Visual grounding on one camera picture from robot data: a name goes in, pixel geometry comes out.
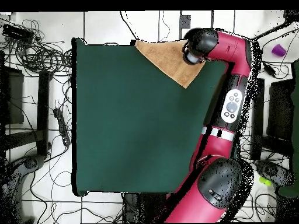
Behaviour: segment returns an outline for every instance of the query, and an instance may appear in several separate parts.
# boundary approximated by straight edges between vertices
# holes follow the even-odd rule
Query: power strip
[[[58,108],[53,110],[54,117],[58,120],[59,125],[59,134],[62,137],[62,142],[65,147],[69,147],[71,144],[71,140],[68,135],[67,125],[65,124],[64,117],[62,115],[62,111]]]

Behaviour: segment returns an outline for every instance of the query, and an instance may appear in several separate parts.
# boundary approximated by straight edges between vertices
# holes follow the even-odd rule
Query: purple cup
[[[287,51],[280,44],[274,46],[272,49],[272,53],[280,57],[285,56],[286,52]]]

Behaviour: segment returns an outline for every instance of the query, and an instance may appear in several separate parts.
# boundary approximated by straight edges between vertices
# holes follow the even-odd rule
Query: black border
[[[72,38],[72,173],[71,184],[72,192],[75,196],[80,197],[77,190],[76,175],[77,175],[77,41],[76,38]]]

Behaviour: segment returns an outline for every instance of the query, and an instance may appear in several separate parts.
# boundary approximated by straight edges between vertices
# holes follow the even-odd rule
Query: green cloth
[[[77,190],[174,192],[224,71],[207,62],[184,89],[133,46],[77,39]]]
[[[291,98],[294,104],[294,118],[293,118],[293,133],[292,144],[294,148],[294,154],[292,159],[293,173],[295,177],[294,184],[288,187],[279,188],[279,195],[288,198],[299,197],[299,61],[294,63],[295,69],[295,89],[291,94]]]

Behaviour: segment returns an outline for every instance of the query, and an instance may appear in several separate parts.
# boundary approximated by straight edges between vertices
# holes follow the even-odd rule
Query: black cable
[[[124,22],[124,23],[127,25],[127,27],[130,29],[131,34],[134,36],[135,39],[137,39],[137,38],[136,38],[136,35],[133,33],[133,31],[132,31],[132,29],[130,28],[130,26],[128,25],[128,23],[124,20],[124,17],[123,17],[123,14],[121,13],[121,11],[120,11],[119,13],[120,13],[120,17],[121,17],[121,19],[123,20],[123,22]]]
[[[167,39],[168,36],[169,36],[169,34],[170,34],[170,32],[171,32],[171,29],[170,29],[170,27],[164,22],[164,12],[165,12],[165,11],[163,10],[162,21],[163,21],[164,25],[165,25],[166,27],[168,27],[168,34],[167,34],[167,36],[164,37],[163,39]]]
[[[214,10],[211,10],[211,28],[214,28]]]
[[[296,32],[296,34],[295,34],[295,36],[293,37],[293,39],[291,40],[290,44],[288,45],[288,49],[287,49],[287,51],[286,51],[286,54],[285,54],[284,57],[283,57],[282,62],[281,62],[280,65],[279,65],[279,68],[274,67],[274,68],[278,69],[279,71],[281,71],[283,74],[285,74],[285,76],[283,76],[282,78],[278,78],[277,75],[279,75],[279,71],[278,71],[278,73],[276,73],[276,72],[274,71],[274,69],[270,66],[270,62],[263,61],[265,70],[267,71],[267,73],[268,73],[269,75],[271,75],[271,76],[274,77],[274,78],[277,78],[277,79],[284,79],[284,78],[286,78],[288,75],[290,75],[290,74],[288,74],[288,73],[289,73],[289,68],[288,68],[288,66],[287,66],[287,65],[283,65],[283,62],[284,62],[284,60],[286,59],[286,56],[287,56],[287,54],[288,54],[288,52],[289,52],[289,49],[290,49],[290,46],[291,46],[292,42],[294,41],[295,37],[297,36],[297,34],[298,34],[298,32],[299,32],[299,29],[294,29],[294,30],[292,30],[292,31],[288,31],[288,32],[286,32],[286,33],[284,33],[284,34],[282,34],[282,35],[276,37],[276,38],[273,38],[273,39],[269,40],[268,42],[264,43],[264,45],[263,45],[263,47],[262,47],[262,51],[263,51],[265,45],[269,44],[271,41],[277,40],[277,39],[279,39],[279,38],[281,38],[281,37],[283,37],[283,36],[285,36],[285,35],[287,35],[287,34],[289,34],[289,33],[292,33],[292,32]],[[287,68],[287,73],[284,73],[284,72],[281,70],[281,67],[282,67],[282,66],[285,66],[285,67]]]
[[[272,198],[274,198],[274,199],[276,200],[276,198],[275,198],[273,195],[269,194],[269,193],[261,193],[261,194],[259,194],[259,195],[255,198],[255,211],[256,211],[256,214],[258,215],[258,218],[259,218],[260,222],[263,222],[263,221],[261,220],[261,218],[260,218],[260,216],[259,216],[260,212],[258,211],[258,204],[257,204],[256,202],[257,202],[258,198],[261,197],[261,196],[263,196],[263,195],[267,195],[268,197],[272,197]],[[275,218],[275,215],[274,215],[273,212],[266,211],[266,210],[263,209],[263,208],[261,208],[261,209],[263,210],[263,213],[264,213],[264,214],[265,214],[265,212],[267,212],[268,214],[270,214],[271,216],[273,216],[273,217]]]
[[[83,39],[85,40],[85,12],[83,11]]]
[[[39,198],[39,197],[38,197],[37,195],[35,195],[35,193],[32,191],[32,184],[33,184],[33,182],[34,182],[34,179],[35,179],[35,171],[33,172],[33,180],[31,181],[29,190],[30,190],[30,192],[32,193],[33,196],[35,196],[38,200],[44,202],[45,205],[46,205],[46,208],[44,209],[43,213],[40,215],[39,219],[37,220],[37,223],[36,223],[36,224],[39,224],[41,217],[44,215],[44,213],[46,212],[46,210],[47,210],[47,208],[48,208],[48,205],[47,205],[47,203],[46,203],[44,200],[42,200],[41,198]]]
[[[236,11],[234,10],[234,27],[232,28],[233,33],[235,33],[235,21],[236,21]]]
[[[159,17],[158,17],[158,41],[157,42],[159,42],[160,41],[160,10],[159,10]]]

